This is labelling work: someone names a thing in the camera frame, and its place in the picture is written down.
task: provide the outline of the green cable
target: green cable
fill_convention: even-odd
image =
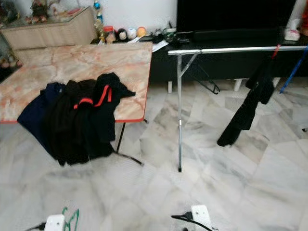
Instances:
[[[64,215],[64,212],[65,212],[66,210],[67,210],[67,207],[64,207],[63,210],[62,210],[62,214],[63,214],[63,215]],[[77,209],[77,210],[73,213],[72,217],[69,219],[69,222],[65,222],[64,231],[65,231],[65,229],[66,229],[67,227],[68,227],[68,230],[71,231],[71,222],[72,222],[72,220],[75,218],[75,216],[76,216],[75,231],[76,231],[76,229],[77,229],[77,223],[78,223],[78,218],[79,218],[79,209]]]

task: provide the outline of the metal rack bar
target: metal rack bar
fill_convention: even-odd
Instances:
[[[179,172],[182,172],[182,76],[190,67],[198,54],[214,53],[234,53],[247,51],[275,51],[277,47],[237,47],[237,48],[217,48],[217,49],[199,49],[199,50],[175,50],[168,51],[168,55],[178,57],[177,75],[178,75],[178,123],[179,123]],[[281,46],[279,51],[302,51],[306,46]],[[182,56],[192,54],[193,56],[182,70]]]

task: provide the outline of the table leg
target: table leg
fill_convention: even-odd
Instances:
[[[122,142],[122,137],[123,137],[123,133],[124,133],[124,129],[125,129],[125,124],[123,124],[122,130],[121,130],[121,135],[120,135],[120,139],[119,139],[119,143],[117,144],[117,148],[116,148],[116,153],[119,153],[119,149],[120,149],[120,145]]]
[[[182,56],[178,55],[179,172],[182,172]]]

